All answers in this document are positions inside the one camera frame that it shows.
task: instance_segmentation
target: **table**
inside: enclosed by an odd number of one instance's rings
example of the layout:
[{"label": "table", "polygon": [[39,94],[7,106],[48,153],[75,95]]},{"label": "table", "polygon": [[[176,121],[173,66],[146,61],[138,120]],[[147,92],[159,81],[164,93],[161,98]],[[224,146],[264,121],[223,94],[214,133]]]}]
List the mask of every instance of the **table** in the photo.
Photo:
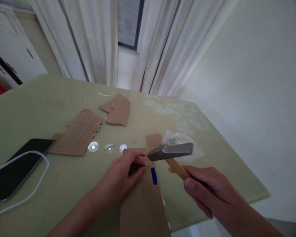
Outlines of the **table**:
[{"label": "table", "polygon": [[[106,117],[98,106],[118,92],[131,100],[127,126],[104,123],[93,138],[98,150],[87,150],[83,157],[48,154],[50,168],[35,195],[0,215],[0,236],[45,236],[97,184],[111,161],[121,155],[121,145],[146,147],[146,135],[163,135],[166,130],[188,134],[205,152],[191,165],[217,168],[247,202],[269,197],[266,188],[194,103],[52,75],[41,75],[0,96],[0,165],[29,139],[51,139],[55,133],[64,133],[66,122],[80,110],[90,109]],[[107,144],[115,146],[105,150]],[[0,202],[0,210],[27,197],[45,166],[41,161],[18,191]],[[182,180],[167,168],[165,161],[156,162],[171,231],[206,220],[185,193]],[[119,211],[117,203],[93,223],[86,236],[118,236]]]}]

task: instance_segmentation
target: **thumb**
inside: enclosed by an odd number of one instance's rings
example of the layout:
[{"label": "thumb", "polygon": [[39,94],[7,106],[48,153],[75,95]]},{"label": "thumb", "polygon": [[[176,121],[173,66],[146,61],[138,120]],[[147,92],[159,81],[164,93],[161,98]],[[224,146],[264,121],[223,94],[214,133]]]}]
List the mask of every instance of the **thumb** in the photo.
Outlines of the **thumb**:
[{"label": "thumb", "polygon": [[223,201],[212,194],[201,183],[192,178],[184,180],[185,191],[193,198],[196,197],[204,203],[212,212],[223,205]]},{"label": "thumb", "polygon": [[132,176],[129,177],[131,187],[139,180],[145,169],[146,166],[141,166],[134,174],[132,174]]}]

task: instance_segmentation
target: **smartphone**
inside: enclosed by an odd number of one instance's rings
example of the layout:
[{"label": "smartphone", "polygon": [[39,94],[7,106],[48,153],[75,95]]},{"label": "smartphone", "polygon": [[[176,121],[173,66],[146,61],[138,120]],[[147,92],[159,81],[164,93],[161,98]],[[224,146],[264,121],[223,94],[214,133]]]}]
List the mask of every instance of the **smartphone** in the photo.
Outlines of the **smartphone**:
[{"label": "smartphone", "polygon": [[[54,142],[54,140],[31,139],[8,161],[31,150],[45,154]],[[22,182],[35,168],[41,158],[38,154],[30,153],[20,157],[0,170],[0,201],[8,199],[21,186]]]}]

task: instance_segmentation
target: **wooden hammer handle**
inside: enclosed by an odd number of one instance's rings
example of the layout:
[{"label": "wooden hammer handle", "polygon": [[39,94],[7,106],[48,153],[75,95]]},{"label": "wooden hammer handle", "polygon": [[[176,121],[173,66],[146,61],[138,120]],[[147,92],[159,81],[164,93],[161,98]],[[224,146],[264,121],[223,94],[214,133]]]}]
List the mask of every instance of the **wooden hammer handle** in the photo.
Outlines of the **wooden hammer handle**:
[{"label": "wooden hammer handle", "polygon": [[187,173],[187,171],[173,158],[165,160],[169,166],[174,170],[174,172],[180,176],[182,180],[186,178],[190,178],[191,176]]}]

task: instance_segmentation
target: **cardboard piece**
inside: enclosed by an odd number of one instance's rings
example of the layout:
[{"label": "cardboard piece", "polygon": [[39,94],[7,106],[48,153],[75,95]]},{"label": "cardboard piece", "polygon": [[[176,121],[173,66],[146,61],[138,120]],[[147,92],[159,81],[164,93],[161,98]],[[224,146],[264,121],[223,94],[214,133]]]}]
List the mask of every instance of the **cardboard piece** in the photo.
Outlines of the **cardboard piece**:
[{"label": "cardboard piece", "polygon": [[[133,149],[124,149],[123,154]],[[151,148],[135,148],[145,154]],[[170,229],[158,185],[153,184],[151,168],[154,162],[142,157],[147,164],[139,181],[124,197],[121,203],[120,237],[170,237]]]},{"label": "cardboard piece", "polygon": [[115,100],[113,101],[112,108],[113,111],[108,114],[106,122],[126,126],[131,109],[129,103],[122,100]]},{"label": "cardboard piece", "polygon": [[127,104],[129,104],[131,102],[123,94],[118,93],[116,96],[114,96],[113,99],[109,100],[107,103],[105,103],[103,105],[100,105],[99,109],[101,109],[107,113],[112,113],[113,112],[112,103],[113,103],[113,101],[117,101],[117,100],[124,101]]},{"label": "cardboard piece", "polygon": [[53,136],[56,141],[48,153],[82,156],[102,123],[91,110],[80,111],[74,120],[66,123],[67,132]]},{"label": "cardboard piece", "polygon": [[155,147],[161,145],[162,136],[160,133],[155,133],[146,136],[148,147]]}]

